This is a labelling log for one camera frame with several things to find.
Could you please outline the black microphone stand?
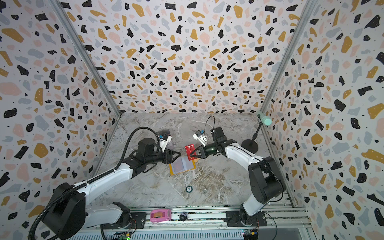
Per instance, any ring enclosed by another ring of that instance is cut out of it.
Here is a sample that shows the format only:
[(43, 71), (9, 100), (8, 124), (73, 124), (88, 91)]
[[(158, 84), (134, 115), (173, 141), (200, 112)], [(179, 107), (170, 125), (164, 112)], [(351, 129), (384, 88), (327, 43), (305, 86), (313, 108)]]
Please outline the black microphone stand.
[(253, 134), (252, 139), (244, 140), (241, 144), (242, 148), (246, 149), (247, 151), (256, 154), (259, 150), (259, 145), (256, 142), (256, 139), (258, 137), (258, 133), (262, 127), (263, 123), (259, 122), (259, 126), (256, 130), (256, 132)]

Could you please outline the red credit card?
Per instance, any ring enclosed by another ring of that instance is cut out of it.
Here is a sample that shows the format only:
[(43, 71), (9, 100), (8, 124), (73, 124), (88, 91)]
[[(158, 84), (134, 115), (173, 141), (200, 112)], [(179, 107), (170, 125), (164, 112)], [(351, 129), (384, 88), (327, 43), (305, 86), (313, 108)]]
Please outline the red credit card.
[(189, 161), (194, 161), (196, 158), (191, 156), (191, 153), (195, 150), (194, 144), (186, 145), (185, 150)]

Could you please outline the small black knob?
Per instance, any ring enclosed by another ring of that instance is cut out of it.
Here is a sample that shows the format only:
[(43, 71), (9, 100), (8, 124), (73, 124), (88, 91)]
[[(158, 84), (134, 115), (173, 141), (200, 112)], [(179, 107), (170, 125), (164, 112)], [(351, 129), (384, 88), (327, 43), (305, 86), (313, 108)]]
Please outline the small black knob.
[(179, 220), (185, 222), (188, 219), (188, 214), (186, 212), (181, 212), (179, 215)]

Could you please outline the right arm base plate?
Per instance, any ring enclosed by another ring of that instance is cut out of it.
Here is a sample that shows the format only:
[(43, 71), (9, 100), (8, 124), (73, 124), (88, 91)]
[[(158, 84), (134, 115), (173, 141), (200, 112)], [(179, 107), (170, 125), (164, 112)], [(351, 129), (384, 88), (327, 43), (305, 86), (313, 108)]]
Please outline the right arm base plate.
[(267, 220), (263, 212), (249, 216), (244, 210), (226, 211), (224, 222), (228, 227), (252, 227), (267, 226)]

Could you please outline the green circuit board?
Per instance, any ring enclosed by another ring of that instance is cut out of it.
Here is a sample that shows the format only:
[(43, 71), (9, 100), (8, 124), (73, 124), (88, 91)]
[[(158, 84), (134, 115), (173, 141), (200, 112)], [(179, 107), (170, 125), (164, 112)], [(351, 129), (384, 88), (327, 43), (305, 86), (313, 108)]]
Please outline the green circuit board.
[(123, 233), (120, 235), (119, 240), (131, 240), (132, 234), (133, 233), (130, 233), (130, 232)]

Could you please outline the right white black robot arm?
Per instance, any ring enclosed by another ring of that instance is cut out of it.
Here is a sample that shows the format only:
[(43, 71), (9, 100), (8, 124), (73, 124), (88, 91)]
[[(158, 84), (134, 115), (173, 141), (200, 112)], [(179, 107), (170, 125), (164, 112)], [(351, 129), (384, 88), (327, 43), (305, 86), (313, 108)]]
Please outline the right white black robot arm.
[(202, 134), (194, 135), (202, 145), (193, 150), (189, 156), (201, 160), (213, 155), (222, 155), (244, 167), (249, 174), (251, 195), (240, 205), (234, 217), (227, 217), (233, 223), (252, 226), (263, 208), (271, 202), (278, 202), (286, 190), (277, 162), (271, 157), (260, 157), (243, 148), (236, 141), (227, 139), (221, 127), (211, 130), (213, 142), (208, 144)]

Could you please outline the right circuit board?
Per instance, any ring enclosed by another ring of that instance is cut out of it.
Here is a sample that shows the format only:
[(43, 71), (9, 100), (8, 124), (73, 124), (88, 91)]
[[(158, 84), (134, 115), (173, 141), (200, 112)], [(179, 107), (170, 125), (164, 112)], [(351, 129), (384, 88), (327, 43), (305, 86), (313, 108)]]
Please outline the right circuit board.
[(243, 238), (244, 240), (258, 240), (259, 230), (258, 229), (243, 230)]

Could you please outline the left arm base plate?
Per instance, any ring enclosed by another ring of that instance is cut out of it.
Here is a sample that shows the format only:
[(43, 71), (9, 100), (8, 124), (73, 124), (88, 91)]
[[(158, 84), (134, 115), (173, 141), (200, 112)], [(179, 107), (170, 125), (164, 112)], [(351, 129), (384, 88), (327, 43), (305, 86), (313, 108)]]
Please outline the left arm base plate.
[(147, 213), (133, 212), (123, 213), (118, 221), (114, 224), (105, 224), (105, 230), (118, 230), (118, 231), (133, 231), (143, 229), (146, 223)]

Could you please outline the yellow leather card holder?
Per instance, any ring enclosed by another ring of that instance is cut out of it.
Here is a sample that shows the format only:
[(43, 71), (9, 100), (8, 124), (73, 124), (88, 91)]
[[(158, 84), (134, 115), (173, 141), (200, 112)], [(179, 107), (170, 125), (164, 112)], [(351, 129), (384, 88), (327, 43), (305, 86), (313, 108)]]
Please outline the yellow leather card holder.
[(196, 168), (195, 162), (190, 161), (188, 157), (177, 158), (172, 164), (170, 164), (170, 173), (172, 176), (194, 170)]

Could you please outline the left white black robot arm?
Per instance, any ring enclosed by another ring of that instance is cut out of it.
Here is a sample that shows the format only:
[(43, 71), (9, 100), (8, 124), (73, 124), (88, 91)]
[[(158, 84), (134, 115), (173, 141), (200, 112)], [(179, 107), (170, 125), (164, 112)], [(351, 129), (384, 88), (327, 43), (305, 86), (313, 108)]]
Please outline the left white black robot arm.
[(144, 138), (135, 151), (123, 157), (117, 168), (75, 185), (64, 183), (58, 186), (39, 220), (61, 240), (71, 238), (81, 229), (97, 225), (114, 224), (118, 228), (126, 228), (134, 222), (128, 207), (120, 202), (104, 207), (91, 207), (90, 203), (116, 185), (147, 173), (148, 165), (169, 165), (181, 155), (168, 149), (166, 143)]

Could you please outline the pink tape dispenser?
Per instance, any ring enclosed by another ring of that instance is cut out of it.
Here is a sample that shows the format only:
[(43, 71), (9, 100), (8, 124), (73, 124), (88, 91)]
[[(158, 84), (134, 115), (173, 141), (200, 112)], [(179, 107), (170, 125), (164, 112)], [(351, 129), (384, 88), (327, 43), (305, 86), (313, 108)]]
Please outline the pink tape dispenser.
[(155, 209), (150, 213), (150, 222), (153, 224), (167, 222), (172, 219), (171, 209)]

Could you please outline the clear acrylic card box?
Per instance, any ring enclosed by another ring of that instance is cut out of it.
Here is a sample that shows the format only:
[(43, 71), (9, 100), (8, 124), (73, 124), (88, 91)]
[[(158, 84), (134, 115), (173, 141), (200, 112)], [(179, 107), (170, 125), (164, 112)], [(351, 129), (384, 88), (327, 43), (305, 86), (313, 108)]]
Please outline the clear acrylic card box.
[(161, 130), (157, 132), (157, 135), (159, 137), (159, 146), (162, 148), (162, 150), (165, 150), (172, 142), (172, 136), (169, 130)]

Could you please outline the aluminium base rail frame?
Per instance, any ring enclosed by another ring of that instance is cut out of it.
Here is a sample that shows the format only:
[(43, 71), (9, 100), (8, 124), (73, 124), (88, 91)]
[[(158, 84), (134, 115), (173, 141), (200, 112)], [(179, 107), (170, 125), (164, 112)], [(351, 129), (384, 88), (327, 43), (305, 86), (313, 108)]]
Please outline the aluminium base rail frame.
[[(155, 209), (171, 209), (172, 219), (153, 224), (150, 213)], [(286, 204), (266, 205), (267, 226), (228, 227), (224, 222), (226, 211), (237, 211), (239, 206), (188, 206), (163, 208), (131, 208), (133, 212), (147, 213), (143, 229), (133, 231), (105, 230), (104, 225), (84, 228), (71, 237), (72, 240), (118, 240), (123, 233), (133, 233), (131, 240), (243, 240), (243, 230), (258, 229), (259, 240), (315, 240), (316, 236), (303, 208)], [(179, 220), (186, 212), (188, 219)]]

